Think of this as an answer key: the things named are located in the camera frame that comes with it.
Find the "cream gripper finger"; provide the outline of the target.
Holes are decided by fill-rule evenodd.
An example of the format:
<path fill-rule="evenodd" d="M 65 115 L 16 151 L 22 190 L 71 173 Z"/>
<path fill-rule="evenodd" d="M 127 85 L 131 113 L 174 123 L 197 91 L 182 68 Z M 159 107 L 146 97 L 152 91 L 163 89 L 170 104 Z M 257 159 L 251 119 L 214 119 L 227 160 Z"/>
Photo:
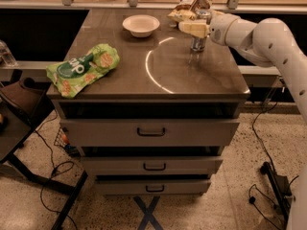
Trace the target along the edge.
<path fill-rule="evenodd" d="M 209 23 L 215 16 L 222 15 L 220 11 L 198 9 L 195 11 L 188 10 L 172 10 L 167 17 L 175 22 L 183 21 L 204 21 Z"/>
<path fill-rule="evenodd" d="M 178 28 L 186 34 L 206 38 L 209 34 L 209 25 L 205 20 L 182 21 L 178 24 Z"/>

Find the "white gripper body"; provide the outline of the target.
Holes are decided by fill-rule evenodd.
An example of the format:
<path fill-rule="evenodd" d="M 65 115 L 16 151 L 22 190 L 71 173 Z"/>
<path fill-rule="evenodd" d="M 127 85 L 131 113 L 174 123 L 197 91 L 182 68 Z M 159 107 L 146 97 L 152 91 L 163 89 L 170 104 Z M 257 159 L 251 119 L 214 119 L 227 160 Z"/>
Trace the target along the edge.
<path fill-rule="evenodd" d="M 215 15 L 210 22 L 210 39 L 222 46 L 240 46 L 243 42 L 240 23 L 237 15 Z"/>

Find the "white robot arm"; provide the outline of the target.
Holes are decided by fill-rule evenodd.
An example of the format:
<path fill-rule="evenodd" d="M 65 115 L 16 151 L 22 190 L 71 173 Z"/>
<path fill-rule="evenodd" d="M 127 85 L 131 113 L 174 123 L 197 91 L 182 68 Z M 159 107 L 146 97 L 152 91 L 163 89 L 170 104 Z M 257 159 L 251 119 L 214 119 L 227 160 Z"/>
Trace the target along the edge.
<path fill-rule="evenodd" d="M 234 49 L 241 57 L 260 67 L 278 69 L 295 104 L 307 121 L 307 56 L 298 47 L 289 27 L 277 18 L 267 18 L 258 23 L 231 13 L 204 10 L 200 15 L 181 15 L 171 12 L 169 18 L 178 28 L 198 38 Z M 306 230 L 307 226 L 307 167 L 298 177 L 298 189 L 289 202 L 291 184 L 281 188 L 272 164 L 266 162 L 261 171 L 272 185 L 275 197 L 286 221 L 286 230 Z"/>

